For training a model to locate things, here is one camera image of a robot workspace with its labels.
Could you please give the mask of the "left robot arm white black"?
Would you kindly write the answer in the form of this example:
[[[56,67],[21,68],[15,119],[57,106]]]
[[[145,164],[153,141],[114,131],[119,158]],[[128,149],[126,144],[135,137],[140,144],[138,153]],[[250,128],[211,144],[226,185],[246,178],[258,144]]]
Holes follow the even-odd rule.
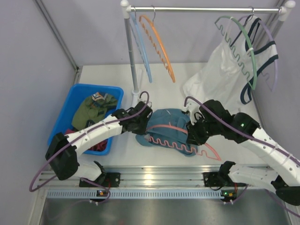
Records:
[[[82,154],[96,144],[125,132],[145,134],[152,113],[151,107],[140,101],[127,111],[116,110],[88,128],[67,135],[59,132],[52,138],[45,158],[59,180],[74,176],[101,186],[106,180],[105,169],[97,161],[85,160]]]

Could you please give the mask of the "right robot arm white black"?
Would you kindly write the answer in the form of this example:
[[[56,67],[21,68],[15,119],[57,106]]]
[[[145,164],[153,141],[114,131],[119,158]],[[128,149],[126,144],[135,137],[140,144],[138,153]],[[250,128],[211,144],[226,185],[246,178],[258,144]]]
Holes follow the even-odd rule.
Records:
[[[299,206],[300,161],[274,141],[256,120],[243,112],[230,114],[219,101],[201,103],[191,96],[185,98],[182,112],[190,116],[186,124],[187,143],[200,146],[220,135],[248,149],[270,167],[259,169],[225,161],[216,175],[222,187],[249,184]]]

